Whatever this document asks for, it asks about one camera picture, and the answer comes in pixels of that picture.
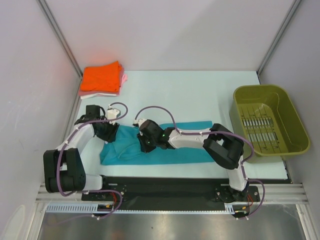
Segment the teal t shirt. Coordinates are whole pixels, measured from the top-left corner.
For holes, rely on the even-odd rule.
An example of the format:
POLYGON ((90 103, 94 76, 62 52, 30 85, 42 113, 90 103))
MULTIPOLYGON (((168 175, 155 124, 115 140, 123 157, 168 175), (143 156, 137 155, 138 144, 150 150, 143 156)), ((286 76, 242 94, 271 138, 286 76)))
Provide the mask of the teal t shirt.
POLYGON ((116 133, 116 140, 105 143, 100 154, 100 164, 115 165, 171 165, 210 163, 213 159, 204 149, 178 148, 161 149, 145 153, 137 138, 139 130, 131 126, 121 125, 116 133))

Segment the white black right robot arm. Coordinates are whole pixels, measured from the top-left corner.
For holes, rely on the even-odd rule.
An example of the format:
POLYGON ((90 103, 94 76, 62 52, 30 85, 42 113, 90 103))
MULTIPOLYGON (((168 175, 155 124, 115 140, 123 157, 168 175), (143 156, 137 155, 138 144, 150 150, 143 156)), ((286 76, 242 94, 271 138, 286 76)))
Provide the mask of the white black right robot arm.
POLYGON ((157 148, 204 150, 220 167, 226 169, 231 196, 237 201, 248 196, 249 183, 242 163, 245 145, 243 137, 219 123, 197 131, 176 126, 163 129, 150 119, 135 120, 133 125, 139 130, 137 138, 142 152, 150 153, 157 148))

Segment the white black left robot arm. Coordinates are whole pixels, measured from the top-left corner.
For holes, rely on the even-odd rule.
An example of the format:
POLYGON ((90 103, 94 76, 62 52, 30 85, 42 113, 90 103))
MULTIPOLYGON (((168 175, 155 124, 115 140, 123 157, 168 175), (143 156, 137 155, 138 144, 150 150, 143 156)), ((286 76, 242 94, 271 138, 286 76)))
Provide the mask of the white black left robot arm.
POLYGON ((114 142, 119 128, 115 119, 120 114, 120 110, 111 106, 104 110, 99 105, 87 105, 67 139, 57 148, 45 151, 44 183, 49 193, 93 191, 100 200, 110 196, 111 188, 103 183, 102 175, 85 172, 81 153, 94 137, 114 142))

